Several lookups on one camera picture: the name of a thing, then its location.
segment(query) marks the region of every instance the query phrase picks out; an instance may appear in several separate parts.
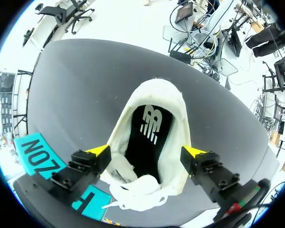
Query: shoe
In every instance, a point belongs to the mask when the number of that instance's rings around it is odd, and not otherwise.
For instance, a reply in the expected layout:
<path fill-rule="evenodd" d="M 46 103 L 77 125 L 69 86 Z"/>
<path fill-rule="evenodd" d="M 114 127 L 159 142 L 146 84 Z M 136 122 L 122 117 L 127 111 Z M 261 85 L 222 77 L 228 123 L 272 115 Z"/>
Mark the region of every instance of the shoe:
<path fill-rule="evenodd" d="M 129 98 L 108 140 L 111 162 L 100 179 L 117 200 L 110 205 L 144 211 L 181 194 L 188 173 L 181 147 L 191 146 L 185 102 L 169 81 L 142 83 Z"/>

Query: white shoelace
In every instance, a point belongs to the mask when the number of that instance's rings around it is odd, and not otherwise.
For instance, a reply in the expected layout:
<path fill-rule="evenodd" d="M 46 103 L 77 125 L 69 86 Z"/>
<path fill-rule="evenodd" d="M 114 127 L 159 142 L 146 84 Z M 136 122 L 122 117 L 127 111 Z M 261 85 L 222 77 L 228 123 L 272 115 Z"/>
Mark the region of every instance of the white shoelace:
<path fill-rule="evenodd" d="M 163 205 L 168 195 L 160 188 L 157 180 L 150 175 L 145 175 L 128 184 L 111 184 L 110 192 L 116 199 L 115 202 L 102 208 L 119 206 L 120 209 L 144 211 Z"/>
<path fill-rule="evenodd" d="M 103 209 L 119 206 L 122 210 L 145 211 L 163 205 L 168 199 L 168 196 L 163 195 L 160 190 L 147 195 L 134 196 L 130 190 L 124 190 L 120 186 L 111 185 L 110 192 L 117 201 L 103 206 Z"/>

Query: black cable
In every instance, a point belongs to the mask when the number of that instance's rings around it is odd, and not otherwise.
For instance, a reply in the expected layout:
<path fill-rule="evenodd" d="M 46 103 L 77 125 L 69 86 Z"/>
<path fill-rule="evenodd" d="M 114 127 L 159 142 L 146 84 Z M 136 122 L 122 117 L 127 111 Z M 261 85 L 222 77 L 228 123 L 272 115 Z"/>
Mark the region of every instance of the black cable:
<path fill-rule="evenodd" d="M 170 14 L 170 25 L 172 26 L 172 28 L 174 28 L 175 30 L 177 30 L 177 31 L 179 31 L 179 32 L 188 33 L 188 32 L 186 32 L 186 31 L 180 31 L 180 30 L 178 30 L 177 28 L 175 28 L 175 27 L 172 25 L 172 22 L 171 22 L 172 13 L 173 13 L 179 6 L 182 6 L 182 5 L 177 5 L 177 6 L 172 10 L 172 12 L 171 12 L 171 14 Z"/>
<path fill-rule="evenodd" d="M 245 39 L 243 40 L 243 44 L 242 44 L 242 46 L 244 45 L 244 43 L 245 43 L 245 40 L 247 39 L 247 37 L 248 37 L 248 34 L 249 34 L 249 32 L 251 31 L 251 29 L 252 29 L 252 23 L 250 24 L 250 29 L 248 30 L 248 32 L 247 32 L 247 34 L 246 34 L 246 37 L 245 37 Z"/>
<path fill-rule="evenodd" d="M 225 13 L 229 10 L 230 6 L 232 5 L 232 3 L 234 2 L 234 0 L 230 3 L 230 5 L 228 6 L 228 8 L 226 9 L 226 11 L 223 13 L 223 15 L 218 19 L 217 23 L 215 24 L 215 26 L 213 26 L 212 30 L 209 32 L 209 34 L 211 34 L 211 32 L 214 30 L 214 28 L 217 26 L 217 24 L 219 23 L 219 21 L 223 18 L 223 16 L 225 15 Z M 197 49 L 200 48 L 200 46 L 204 43 L 204 41 L 208 38 L 208 36 L 205 37 L 205 39 L 198 45 L 197 48 L 195 49 L 192 49 L 190 48 L 188 51 L 185 52 L 185 54 L 189 53 L 189 52 L 194 52 L 196 51 Z"/>
<path fill-rule="evenodd" d="M 282 54 L 281 54 L 280 48 L 279 48 L 279 46 L 278 46 L 277 43 L 276 43 L 276 39 L 274 38 L 274 36 L 273 36 L 271 30 L 270 30 L 270 29 L 268 29 L 268 30 L 269 30 L 269 33 L 270 33 L 270 36 L 271 36 L 273 42 L 275 43 L 275 46 L 276 46 L 276 48 L 277 48 L 277 51 L 279 52 L 279 54 L 280 54 L 280 56 L 281 56 L 281 58 L 282 58 L 282 62 L 283 62 L 283 64 L 284 64 L 284 66 L 285 66 L 285 61 L 283 60 L 283 56 L 282 56 Z"/>
<path fill-rule="evenodd" d="M 223 70 L 223 68 L 222 68 L 223 47 L 224 47 L 225 41 L 226 41 L 226 39 L 227 39 L 227 37 L 228 37 L 228 33 L 232 30 L 232 26 L 237 23 L 238 12 L 239 12 L 240 8 L 242 7 L 243 3 L 244 3 L 244 1 L 242 1 L 241 5 L 239 6 L 239 9 L 238 9 L 238 11 L 237 11 L 237 14 L 236 14 L 236 16 L 234 17 L 234 21 L 233 21 L 233 23 L 231 24 L 230 28 L 228 28 L 228 29 L 226 30 L 226 33 L 227 33 L 227 34 L 226 34 L 226 36 L 225 36 L 225 38 L 224 38 L 224 40 L 223 40 L 222 47 L 221 47 L 221 49 L 220 49 L 220 60 L 219 60 L 219 61 L 220 61 L 221 70 Z"/>
<path fill-rule="evenodd" d="M 271 191 L 267 194 L 267 196 L 265 196 L 265 197 L 264 197 L 264 199 L 263 199 L 263 201 L 262 201 L 262 202 L 264 202 L 264 201 L 265 201 L 265 199 L 266 199 L 266 198 L 271 194 L 271 192 L 272 192 L 274 189 L 276 189 L 278 186 L 280 186 L 281 184 L 284 184 L 284 183 L 285 183 L 285 181 L 283 181 L 283 182 L 281 182 L 281 183 L 277 184 L 273 189 L 271 189 Z M 252 226 L 252 225 L 253 225 L 253 223 L 255 222 L 255 220 L 256 220 L 256 218 L 257 218 L 257 214 L 258 214 L 259 210 L 260 210 L 260 208 L 257 210 L 257 213 L 256 213 L 255 217 L 254 217 L 254 218 L 253 218 L 253 220 L 252 220 L 251 226 Z"/>
<path fill-rule="evenodd" d="M 250 206 L 250 207 L 245 207 L 245 208 L 243 208 L 243 209 L 241 209 L 241 210 L 239 210 L 237 212 L 234 212 L 231 215 L 228 215 L 227 217 L 224 217 L 221 220 L 219 220 L 217 222 L 214 222 L 214 223 L 212 223 L 212 224 L 210 224 L 208 226 L 205 226 L 203 228 L 214 228 L 216 226 L 223 227 L 222 223 L 224 224 L 224 222 L 225 222 L 225 224 L 226 224 L 226 222 L 228 220 L 234 219 L 234 218 L 236 218 L 236 216 L 239 216 L 239 215 L 241 215 L 243 213 L 249 212 L 250 210 L 255 209 L 255 208 L 261 208 L 261 207 L 267 207 L 268 208 L 270 205 L 271 205 L 270 203 L 267 203 L 267 204 L 258 204 L 258 205 L 253 205 L 253 206 Z"/>

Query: gray tabletop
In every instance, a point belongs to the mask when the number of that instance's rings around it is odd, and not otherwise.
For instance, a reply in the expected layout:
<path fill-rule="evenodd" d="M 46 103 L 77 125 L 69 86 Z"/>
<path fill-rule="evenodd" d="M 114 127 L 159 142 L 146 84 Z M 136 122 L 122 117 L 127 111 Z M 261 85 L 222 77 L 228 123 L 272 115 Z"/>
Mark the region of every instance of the gray tabletop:
<path fill-rule="evenodd" d="M 78 149 L 106 144 L 131 93 L 155 77 L 170 80 L 182 92 L 192 146 L 218 153 L 228 169 L 241 174 L 240 183 L 251 179 L 268 138 L 249 109 L 192 67 L 123 43 L 93 39 L 49 43 L 31 82 L 28 132 L 40 132 L 67 162 Z M 97 187 L 109 193 L 107 184 L 99 181 Z M 183 193 L 169 197 L 161 207 L 144 212 L 112 207 L 106 217 L 127 226 L 180 226 L 215 207 L 202 188 L 188 180 Z"/>

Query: computer monitor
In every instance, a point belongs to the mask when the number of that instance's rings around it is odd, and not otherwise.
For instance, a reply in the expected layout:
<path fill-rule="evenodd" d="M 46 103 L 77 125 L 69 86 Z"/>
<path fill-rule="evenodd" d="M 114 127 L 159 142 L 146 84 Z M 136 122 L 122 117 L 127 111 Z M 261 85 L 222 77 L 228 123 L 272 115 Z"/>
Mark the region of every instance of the computer monitor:
<path fill-rule="evenodd" d="M 275 72 L 276 72 L 276 77 L 278 78 L 278 82 L 279 82 L 279 78 L 281 82 L 282 82 L 282 79 L 285 82 L 285 57 L 275 62 L 274 66 L 275 66 Z"/>
<path fill-rule="evenodd" d="M 278 122 L 281 122 L 282 121 L 282 114 L 283 114 L 283 108 L 276 104 L 274 119 L 277 120 Z"/>
<path fill-rule="evenodd" d="M 189 2 L 177 11 L 175 24 L 185 20 L 193 15 L 193 3 Z"/>

